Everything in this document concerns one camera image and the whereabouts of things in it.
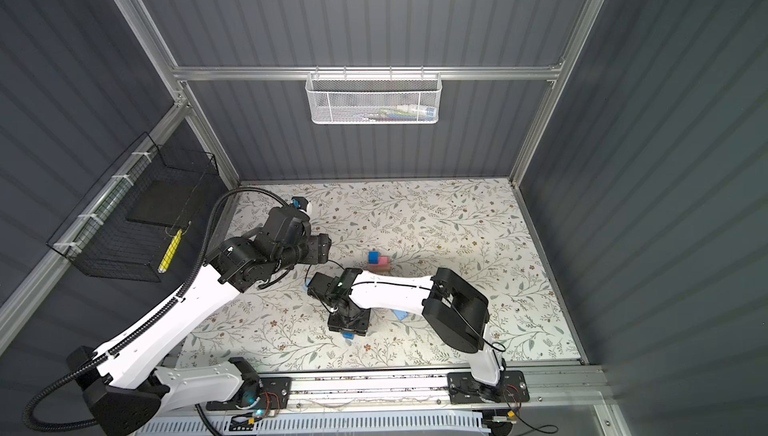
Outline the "natural wood block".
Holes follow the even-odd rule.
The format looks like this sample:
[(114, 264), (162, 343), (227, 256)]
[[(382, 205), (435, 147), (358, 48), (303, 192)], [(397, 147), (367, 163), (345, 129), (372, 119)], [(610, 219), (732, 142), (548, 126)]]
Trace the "natural wood block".
[(383, 274), (387, 275), (391, 273), (391, 268), (389, 266), (386, 267), (368, 267), (367, 270), (369, 272), (375, 273), (375, 274)]

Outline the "pink rectangular block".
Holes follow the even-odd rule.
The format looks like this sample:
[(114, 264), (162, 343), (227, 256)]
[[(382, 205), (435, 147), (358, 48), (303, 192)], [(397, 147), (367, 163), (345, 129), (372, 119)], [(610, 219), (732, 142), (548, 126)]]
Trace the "pink rectangular block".
[(386, 266), (389, 266), (389, 267), (391, 266), (390, 260), (386, 256), (380, 256), (380, 260), (379, 260), (379, 264), (378, 265), (369, 265), (368, 264), (368, 267), (386, 267)]

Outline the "light blue rectangular block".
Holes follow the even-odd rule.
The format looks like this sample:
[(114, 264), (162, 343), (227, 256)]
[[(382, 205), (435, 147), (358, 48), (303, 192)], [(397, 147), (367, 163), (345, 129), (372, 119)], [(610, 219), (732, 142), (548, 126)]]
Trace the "light blue rectangular block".
[(403, 321), (409, 316), (406, 311), (394, 310), (393, 313), (399, 321)]

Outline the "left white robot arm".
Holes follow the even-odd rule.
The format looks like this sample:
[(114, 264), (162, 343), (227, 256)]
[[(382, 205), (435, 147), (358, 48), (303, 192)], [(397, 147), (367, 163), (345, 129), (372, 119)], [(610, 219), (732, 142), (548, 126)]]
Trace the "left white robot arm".
[(129, 435), (180, 407), (221, 401), (248, 408), (259, 402), (260, 378), (242, 357), (180, 372), (159, 364), (201, 322), (250, 288), (265, 289), (298, 264), (327, 261), (331, 240), (313, 234), (311, 211), (303, 197), (272, 208), (261, 227), (205, 253), (190, 280), (95, 350), (102, 363), (76, 382), (105, 434)]

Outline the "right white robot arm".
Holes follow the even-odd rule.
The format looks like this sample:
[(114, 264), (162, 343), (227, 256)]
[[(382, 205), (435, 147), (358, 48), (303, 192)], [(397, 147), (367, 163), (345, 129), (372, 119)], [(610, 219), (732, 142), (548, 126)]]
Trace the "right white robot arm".
[(421, 316), (444, 344), (466, 356), (477, 383), (501, 385), (504, 350), (490, 341), (486, 330), (488, 298), (451, 269), (413, 278), (356, 268), (338, 277), (317, 272), (307, 294), (329, 311), (328, 328), (339, 333), (366, 335), (374, 309)]

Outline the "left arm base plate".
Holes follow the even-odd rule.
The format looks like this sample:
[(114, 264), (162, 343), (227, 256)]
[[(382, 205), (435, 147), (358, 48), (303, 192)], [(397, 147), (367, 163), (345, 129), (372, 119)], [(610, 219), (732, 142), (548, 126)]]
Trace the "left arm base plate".
[(278, 411), (286, 409), (291, 394), (292, 379), (288, 377), (261, 378), (259, 383), (246, 382), (235, 396), (224, 402), (208, 402), (208, 411)]

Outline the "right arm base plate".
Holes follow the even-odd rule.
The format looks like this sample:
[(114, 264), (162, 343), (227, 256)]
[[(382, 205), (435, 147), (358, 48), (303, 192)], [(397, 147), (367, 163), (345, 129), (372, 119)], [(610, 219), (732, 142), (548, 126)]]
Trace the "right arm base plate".
[(450, 402), (454, 405), (480, 403), (526, 403), (530, 394), (521, 371), (503, 371), (496, 385), (476, 381), (470, 372), (447, 374)]

